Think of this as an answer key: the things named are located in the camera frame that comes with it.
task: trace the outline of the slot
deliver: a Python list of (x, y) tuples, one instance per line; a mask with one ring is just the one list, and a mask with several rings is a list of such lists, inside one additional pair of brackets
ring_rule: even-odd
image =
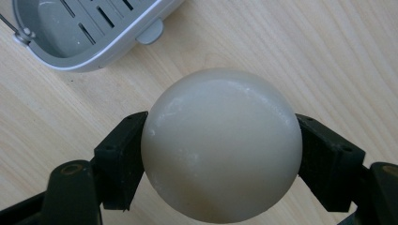
[(65, 0), (61, 0), (61, 3), (62, 3), (62, 5), (64, 5), (64, 7), (67, 9), (67, 12), (70, 14), (70, 16), (72, 17), (72, 18), (75, 18), (75, 14), (74, 14), (74, 12), (72, 11), (72, 9), (68, 6), (68, 3), (67, 2), (65, 2)]
[(102, 8), (97, 7), (97, 10), (99, 11), (100, 15), (105, 19), (105, 21), (112, 27), (114, 28), (115, 25), (114, 23), (109, 19), (109, 17), (105, 14), (105, 12), (102, 10)]
[(96, 41), (93, 39), (93, 37), (90, 36), (90, 34), (88, 34), (87, 30), (85, 29), (85, 27), (82, 25), (81, 22), (79, 22), (79, 27), (83, 31), (85, 36), (88, 38), (88, 40), (91, 42), (91, 44), (94, 45)]
[(126, 4), (127, 8), (129, 8), (130, 11), (134, 9), (128, 0), (123, 0), (123, 2)]

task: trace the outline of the light wood tabletop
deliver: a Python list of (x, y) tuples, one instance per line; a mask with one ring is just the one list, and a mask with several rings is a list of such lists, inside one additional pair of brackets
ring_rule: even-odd
[[(398, 164), (398, 1), (187, 0), (161, 38), (88, 73), (55, 71), (0, 24), (0, 209), (45, 190), (50, 172), (93, 149), (124, 117), (149, 111), (180, 78), (237, 68), (274, 84), (296, 113)], [(336, 224), (297, 178), (271, 209), (239, 224)], [(146, 176), (131, 210), (105, 224), (204, 224), (168, 206)]]

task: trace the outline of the white round object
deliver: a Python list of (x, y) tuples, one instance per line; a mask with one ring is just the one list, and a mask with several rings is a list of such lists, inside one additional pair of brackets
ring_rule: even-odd
[(142, 157), (160, 196), (184, 215), (239, 222), (267, 211), (301, 162), (299, 122), (255, 75), (209, 69), (173, 84), (145, 122)]

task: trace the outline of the beige ball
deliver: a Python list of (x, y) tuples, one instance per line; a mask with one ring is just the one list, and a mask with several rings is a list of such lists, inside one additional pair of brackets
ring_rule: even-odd
[(298, 120), (283, 96), (250, 73), (208, 69), (168, 88), (142, 137), (146, 175), (182, 214), (239, 222), (274, 205), (301, 162)]

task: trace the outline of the wood grain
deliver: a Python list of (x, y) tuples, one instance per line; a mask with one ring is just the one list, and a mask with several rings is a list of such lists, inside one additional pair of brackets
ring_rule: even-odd
[[(398, 163), (398, 1), (187, 0), (162, 37), (102, 70), (51, 70), (0, 25), (0, 209), (44, 190), (52, 169), (91, 159), (125, 116), (150, 110), (203, 68), (264, 77), (374, 161)], [(204, 224), (168, 206), (143, 178), (129, 212), (105, 224)], [(336, 224), (299, 178), (273, 208), (239, 224)]]

